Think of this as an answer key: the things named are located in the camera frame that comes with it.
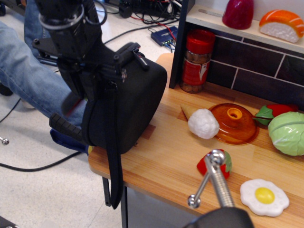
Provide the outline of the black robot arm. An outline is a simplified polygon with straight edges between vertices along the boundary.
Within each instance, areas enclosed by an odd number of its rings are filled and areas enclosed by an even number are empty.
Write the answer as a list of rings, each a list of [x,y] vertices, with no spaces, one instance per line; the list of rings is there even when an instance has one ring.
[[[33,42],[57,57],[62,78],[79,98],[97,100],[109,81],[124,82],[122,58],[102,42],[101,23],[91,0],[37,0],[39,22],[49,38]]]

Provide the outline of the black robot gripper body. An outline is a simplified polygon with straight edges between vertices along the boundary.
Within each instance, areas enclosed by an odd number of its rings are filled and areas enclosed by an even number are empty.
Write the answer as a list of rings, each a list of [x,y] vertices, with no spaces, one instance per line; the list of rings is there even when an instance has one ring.
[[[36,38],[32,42],[42,57],[52,56],[65,64],[95,65],[104,71],[115,71],[114,52],[101,41],[97,15],[72,14],[58,19],[39,14],[38,19],[50,34],[48,38]]]

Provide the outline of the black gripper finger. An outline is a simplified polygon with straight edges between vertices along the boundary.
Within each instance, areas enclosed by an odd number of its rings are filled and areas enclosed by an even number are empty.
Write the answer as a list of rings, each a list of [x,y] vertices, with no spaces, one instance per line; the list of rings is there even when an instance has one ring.
[[[79,98],[97,100],[109,81],[124,82],[126,69],[121,64],[92,64],[68,60],[57,61],[62,78]]]

